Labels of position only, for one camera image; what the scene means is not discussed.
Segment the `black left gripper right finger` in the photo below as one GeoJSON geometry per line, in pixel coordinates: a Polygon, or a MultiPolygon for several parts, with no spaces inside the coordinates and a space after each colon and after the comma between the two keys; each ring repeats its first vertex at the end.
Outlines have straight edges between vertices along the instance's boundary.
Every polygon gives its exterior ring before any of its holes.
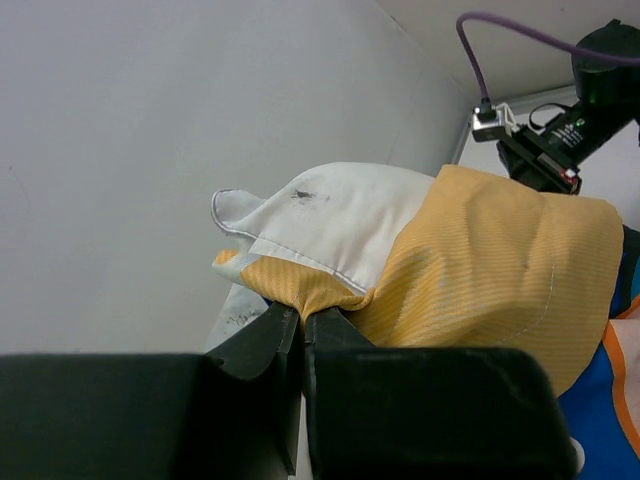
{"type": "Polygon", "coordinates": [[[382,348],[331,308],[305,328],[318,479],[573,479],[547,375],[511,348],[382,348]]]}

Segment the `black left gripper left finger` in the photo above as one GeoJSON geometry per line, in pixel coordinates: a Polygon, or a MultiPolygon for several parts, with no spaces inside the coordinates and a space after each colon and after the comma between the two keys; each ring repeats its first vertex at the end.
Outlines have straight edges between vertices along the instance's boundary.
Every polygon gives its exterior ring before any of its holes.
{"type": "Polygon", "coordinates": [[[204,354],[1,359],[5,479],[285,479],[300,320],[271,305],[204,354]]]}

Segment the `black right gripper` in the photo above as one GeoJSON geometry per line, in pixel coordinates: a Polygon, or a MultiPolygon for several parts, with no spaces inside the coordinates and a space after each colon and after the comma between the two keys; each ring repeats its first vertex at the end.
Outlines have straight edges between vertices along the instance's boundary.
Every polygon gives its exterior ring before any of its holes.
{"type": "Polygon", "coordinates": [[[497,150],[510,179],[538,192],[579,194],[579,168],[529,127],[500,134],[497,150]]]}

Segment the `yellow blue printed pillowcase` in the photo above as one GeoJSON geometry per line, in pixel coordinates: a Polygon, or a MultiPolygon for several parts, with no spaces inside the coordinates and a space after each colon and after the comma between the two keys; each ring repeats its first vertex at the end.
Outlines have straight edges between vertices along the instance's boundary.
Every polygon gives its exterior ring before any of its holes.
{"type": "Polygon", "coordinates": [[[511,347],[549,375],[582,479],[639,475],[639,235],[609,203],[445,166],[347,318],[381,347],[511,347]]]}

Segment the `white pillow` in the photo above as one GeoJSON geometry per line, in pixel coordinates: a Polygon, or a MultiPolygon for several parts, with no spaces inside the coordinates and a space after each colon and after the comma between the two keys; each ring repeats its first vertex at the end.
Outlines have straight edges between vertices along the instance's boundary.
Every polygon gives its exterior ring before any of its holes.
{"type": "Polygon", "coordinates": [[[314,167],[267,199],[216,192],[212,219],[238,244],[212,264],[234,284],[224,312],[268,301],[302,318],[333,306],[362,308],[434,181],[399,167],[342,162],[314,167]]]}

